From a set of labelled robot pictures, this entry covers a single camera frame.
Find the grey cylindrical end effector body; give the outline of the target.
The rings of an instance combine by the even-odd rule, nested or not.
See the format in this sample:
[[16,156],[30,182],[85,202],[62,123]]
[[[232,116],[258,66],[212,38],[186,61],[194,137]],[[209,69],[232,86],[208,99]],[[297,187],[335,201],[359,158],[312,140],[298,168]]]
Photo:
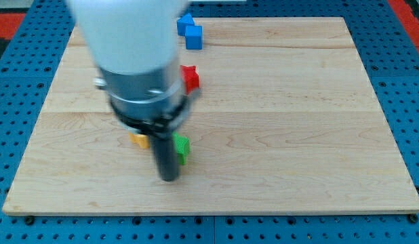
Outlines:
[[94,85],[108,96],[120,123],[135,134],[170,135],[187,120],[200,87],[186,91],[180,65],[172,62],[140,74],[100,69]]

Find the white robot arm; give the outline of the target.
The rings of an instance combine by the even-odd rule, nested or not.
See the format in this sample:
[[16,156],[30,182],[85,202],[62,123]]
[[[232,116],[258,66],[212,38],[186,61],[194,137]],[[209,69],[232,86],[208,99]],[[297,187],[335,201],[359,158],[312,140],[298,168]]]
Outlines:
[[176,19],[187,1],[68,0],[122,126],[148,136],[159,177],[178,178],[173,134],[186,121],[198,88],[187,92],[178,53]]

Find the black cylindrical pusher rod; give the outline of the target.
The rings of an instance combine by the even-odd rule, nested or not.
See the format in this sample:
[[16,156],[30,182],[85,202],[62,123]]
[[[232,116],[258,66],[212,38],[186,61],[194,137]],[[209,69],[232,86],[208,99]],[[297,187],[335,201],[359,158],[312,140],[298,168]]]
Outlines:
[[175,181],[180,174],[178,156],[172,131],[159,136],[150,136],[151,148],[159,177],[165,182]]

